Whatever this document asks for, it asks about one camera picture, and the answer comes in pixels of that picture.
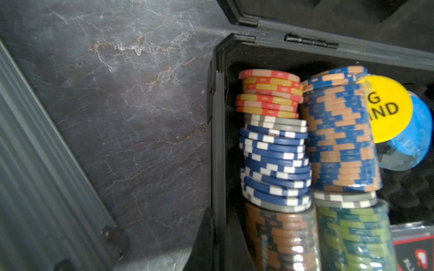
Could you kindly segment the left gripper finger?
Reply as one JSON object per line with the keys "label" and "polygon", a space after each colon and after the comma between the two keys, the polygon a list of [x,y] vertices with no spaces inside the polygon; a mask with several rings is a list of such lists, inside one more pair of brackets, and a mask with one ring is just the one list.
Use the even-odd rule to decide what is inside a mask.
{"label": "left gripper finger", "polygon": [[214,234],[214,212],[212,208],[207,208],[183,271],[214,270]]}

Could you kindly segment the silver aluminium poker case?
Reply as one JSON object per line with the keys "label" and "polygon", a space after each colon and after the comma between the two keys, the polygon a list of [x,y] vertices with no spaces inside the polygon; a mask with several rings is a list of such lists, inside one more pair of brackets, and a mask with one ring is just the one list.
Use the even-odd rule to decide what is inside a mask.
{"label": "silver aluminium poker case", "polygon": [[128,244],[1,46],[1,269],[113,271]]}

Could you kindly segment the black plastic poker case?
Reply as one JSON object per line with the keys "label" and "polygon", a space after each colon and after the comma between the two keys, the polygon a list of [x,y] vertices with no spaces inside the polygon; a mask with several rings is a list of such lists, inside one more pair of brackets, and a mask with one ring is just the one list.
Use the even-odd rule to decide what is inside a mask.
{"label": "black plastic poker case", "polygon": [[274,30],[276,37],[233,33],[214,48],[208,74],[213,269],[249,271],[254,265],[241,230],[243,156],[235,110],[246,68],[271,68],[302,78],[362,65],[390,77],[434,106],[432,1],[220,1],[230,23]]}

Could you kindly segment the blue dealer button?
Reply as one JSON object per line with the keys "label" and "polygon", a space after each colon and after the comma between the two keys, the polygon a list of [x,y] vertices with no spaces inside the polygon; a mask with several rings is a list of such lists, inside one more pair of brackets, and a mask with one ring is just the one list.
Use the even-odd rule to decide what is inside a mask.
{"label": "blue dealer button", "polygon": [[417,166],[428,154],[432,141],[433,119],[428,106],[413,92],[413,115],[407,127],[393,139],[376,145],[379,166],[406,171]]}

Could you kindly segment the yellow dealer button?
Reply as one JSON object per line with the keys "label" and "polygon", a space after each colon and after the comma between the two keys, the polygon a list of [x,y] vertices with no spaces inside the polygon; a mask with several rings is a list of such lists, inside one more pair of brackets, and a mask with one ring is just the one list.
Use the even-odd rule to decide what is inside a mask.
{"label": "yellow dealer button", "polygon": [[359,83],[366,88],[375,143],[387,142],[403,132],[413,115],[413,103],[405,87],[379,75],[368,75]]}

